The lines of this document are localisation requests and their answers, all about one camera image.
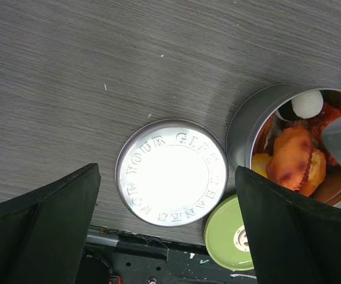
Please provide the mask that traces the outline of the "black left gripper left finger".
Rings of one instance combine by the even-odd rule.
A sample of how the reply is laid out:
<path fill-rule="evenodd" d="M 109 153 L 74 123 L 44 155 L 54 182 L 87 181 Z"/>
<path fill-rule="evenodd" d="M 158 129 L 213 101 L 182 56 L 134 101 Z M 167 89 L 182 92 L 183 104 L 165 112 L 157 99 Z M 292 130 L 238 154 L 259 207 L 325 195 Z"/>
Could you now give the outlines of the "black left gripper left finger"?
<path fill-rule="evenodd" d="M 90 163 L 0 203 L 0 283 L 74 283 L 100 188 Z"/>

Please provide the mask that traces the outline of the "red food piece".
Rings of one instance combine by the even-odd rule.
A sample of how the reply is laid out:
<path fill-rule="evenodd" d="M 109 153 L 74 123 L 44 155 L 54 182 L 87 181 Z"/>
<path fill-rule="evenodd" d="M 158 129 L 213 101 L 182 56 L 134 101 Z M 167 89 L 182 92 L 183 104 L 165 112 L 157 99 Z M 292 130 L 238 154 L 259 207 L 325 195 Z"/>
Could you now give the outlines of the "red food piece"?
<path fill-rule="evenodd" d="M 324 102 L 320 113 L 307 120 L 310 132 L 312 133 L 313 137 L 317 141 L 317 144 L 318 144 L 317 148 L 325 154 L 326 163 L 328 166 L 337 166 L 338 162 L 332 156 L 332 154 L 327 150 L 327 148 L 324 146 L 321 134 L 322 134 L 322 131 L 331 122 L 333 122 L 340 116 L 341 116 L 341 111 L 339 109 L 333 107 L 328 102 Z"/>

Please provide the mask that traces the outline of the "orange food piece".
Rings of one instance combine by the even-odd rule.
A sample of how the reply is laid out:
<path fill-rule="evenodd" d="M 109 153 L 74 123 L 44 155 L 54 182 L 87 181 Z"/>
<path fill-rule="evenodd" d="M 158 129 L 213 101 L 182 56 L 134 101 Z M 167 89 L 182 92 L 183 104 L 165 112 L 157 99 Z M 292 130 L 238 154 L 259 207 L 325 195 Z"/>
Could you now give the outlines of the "orange food piece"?
<path fill-rule="evenodd" d="M 268 179 L 292 191 L 307 180 L 313 143 L 300 125 L 286 128 L 274 141 L 272 158 L 267 165 Z"/>

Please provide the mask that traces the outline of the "green round lid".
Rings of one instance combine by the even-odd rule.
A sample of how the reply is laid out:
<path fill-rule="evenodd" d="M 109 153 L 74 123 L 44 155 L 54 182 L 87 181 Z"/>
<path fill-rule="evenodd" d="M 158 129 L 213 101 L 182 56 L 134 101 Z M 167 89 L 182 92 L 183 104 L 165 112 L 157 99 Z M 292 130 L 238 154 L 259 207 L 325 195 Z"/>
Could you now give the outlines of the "green round lid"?
<path fill-rule="evenodd" d="M 254 268 L 236 195 L 226 198 L 209 215 L 204 243 L 212 260 L 223 268 L 233 271 Z"/>

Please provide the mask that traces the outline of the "yellow food piece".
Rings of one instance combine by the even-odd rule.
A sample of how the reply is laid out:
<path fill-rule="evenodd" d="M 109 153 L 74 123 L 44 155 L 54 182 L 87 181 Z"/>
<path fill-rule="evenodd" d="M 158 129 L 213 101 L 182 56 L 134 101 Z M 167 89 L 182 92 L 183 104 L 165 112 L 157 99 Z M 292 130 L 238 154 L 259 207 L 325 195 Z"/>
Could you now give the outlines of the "yellow food piece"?
<path fill-rule="evenodd" d="M 272 157 L 266 153 L 257 153 L 252 156 L 252 170 L 268 179 L 267 166 Z"/>

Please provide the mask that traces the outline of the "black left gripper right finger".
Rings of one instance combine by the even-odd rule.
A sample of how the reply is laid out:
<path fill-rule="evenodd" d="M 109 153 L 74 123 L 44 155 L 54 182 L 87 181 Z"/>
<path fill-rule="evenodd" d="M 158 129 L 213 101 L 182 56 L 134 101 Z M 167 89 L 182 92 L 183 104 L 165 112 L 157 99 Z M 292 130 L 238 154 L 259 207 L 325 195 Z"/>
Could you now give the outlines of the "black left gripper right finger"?
<path fill-rule="evenodd" d="M 341 209 L 239 166 L 235 185 L 258 283 L 341 283 Z"/>

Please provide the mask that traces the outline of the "round steel lid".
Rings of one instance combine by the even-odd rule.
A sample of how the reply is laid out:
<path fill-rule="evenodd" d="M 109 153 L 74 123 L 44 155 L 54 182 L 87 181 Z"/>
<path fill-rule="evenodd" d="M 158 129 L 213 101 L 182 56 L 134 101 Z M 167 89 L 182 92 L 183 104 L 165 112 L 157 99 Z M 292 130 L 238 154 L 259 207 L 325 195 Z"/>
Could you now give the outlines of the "round steel lid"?
<path fill-rule="evenodd" d="M 165 119 L 135 132 L 119 152 L 115 182 L 137 218 L 159 227 L 202 219 L 221 200 L 229 177 L 225 151 L 207 128 Z"/>

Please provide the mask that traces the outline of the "large round steel tin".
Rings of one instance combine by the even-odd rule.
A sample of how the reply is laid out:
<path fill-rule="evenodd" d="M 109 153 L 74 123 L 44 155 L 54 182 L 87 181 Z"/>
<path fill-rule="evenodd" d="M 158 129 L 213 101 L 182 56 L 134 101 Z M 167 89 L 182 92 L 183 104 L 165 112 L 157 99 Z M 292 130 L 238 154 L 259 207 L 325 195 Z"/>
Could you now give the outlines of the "large round steel tin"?
<path fill-rule="evenodd" d="M 275 115 L 277 109 L 311 91 L 320 91 L 326 102 L 341 111 L 341 90 L 329 87 L 280 84 L 250 96 L 235 112 L 226 135 L 226 154 L 232 170 L 251 167 L 254 154 L 272 155 L 275 137 L 283 127 Z M 327 167 L 325 180 L 311 198 L 341 208 L 341 166 Z"/>

